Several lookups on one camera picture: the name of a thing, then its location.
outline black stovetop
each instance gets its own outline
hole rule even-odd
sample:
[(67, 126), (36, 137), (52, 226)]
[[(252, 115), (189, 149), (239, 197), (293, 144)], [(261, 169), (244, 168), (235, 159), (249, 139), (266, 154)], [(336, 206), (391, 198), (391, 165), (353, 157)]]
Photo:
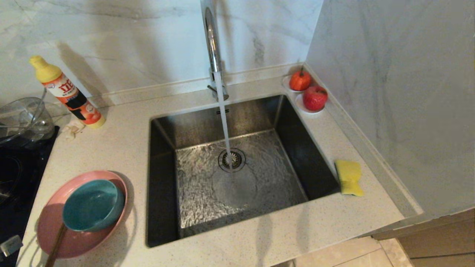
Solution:
[[(19, 176), (15, 171), (2, 172), (0, 181), (17, 180), (17, 187), (20, 186), (20, 190), (17, 190), (14, 196), (10, 196), (0, 205), (0, 243), (15, 235), (23, 238), (38, 186), (58, 131), (59, 127), (55, 126), (54, 135), (48, 140), (41, 141), (42, 144), (34, 150), (0, 148), (0, 166), (9, 170), (19, 169)], [(17, 251), (6, 257), (3, 262), (0, 262), (0, 267), (15, 266), (18, 254)]]

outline yellow sponge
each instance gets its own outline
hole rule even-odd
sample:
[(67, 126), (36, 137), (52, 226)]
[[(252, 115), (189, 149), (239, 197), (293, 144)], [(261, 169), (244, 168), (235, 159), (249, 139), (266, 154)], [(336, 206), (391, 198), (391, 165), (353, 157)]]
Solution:
[(364, 196), (358, 181), (361, 178), (361, 166), (357, 162), (335, 160), (343, 195)]

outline white rag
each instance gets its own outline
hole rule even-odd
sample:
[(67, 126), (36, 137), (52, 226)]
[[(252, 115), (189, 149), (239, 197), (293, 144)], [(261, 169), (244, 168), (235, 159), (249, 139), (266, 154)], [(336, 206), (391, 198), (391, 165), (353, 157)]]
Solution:
[(71, 116), (71, 121), (69, 121), (69, 123), (63, 127), (61, 132), (66, 135), (66, 140), (73, 140), (77, 133), (82, 132), (84, 127), (86, 127), (84, 123), (82, 123), (76, 117)]

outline bottle label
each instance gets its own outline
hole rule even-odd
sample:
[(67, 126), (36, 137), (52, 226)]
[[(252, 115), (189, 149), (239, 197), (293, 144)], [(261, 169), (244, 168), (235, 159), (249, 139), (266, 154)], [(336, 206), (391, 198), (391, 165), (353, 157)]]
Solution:
[(93, 124), (101, 119), (101, 113), (87, 100), (64, 73), (54, 81), (43, 83), (44, 87), (63, 103), (84, 124)]

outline pink plate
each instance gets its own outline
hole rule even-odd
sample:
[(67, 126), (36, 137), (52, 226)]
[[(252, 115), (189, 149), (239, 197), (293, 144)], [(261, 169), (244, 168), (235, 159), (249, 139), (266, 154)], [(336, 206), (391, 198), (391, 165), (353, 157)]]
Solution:
[(99, 232), (75, 232), (67, 229), (63, 241), (61, 242), (57, 258), (78, 257), (99, 246), (117, 228), (117, 225), (119, 225), (124, 217), (127, 207), (127, 187), (124, 181), (113, 172), (86, 172), (65, 183), (56, 191), (43, 208), (38, 220), (38, 242), (42, 250), (50, 254), (53, 249), (56, 235), (63, 222), (64, 203), (68, 197), (81, 185), (99, 179), (109, 180), (122, 190), (125, 196), (125, 205), (121, 216), (115, 224)]

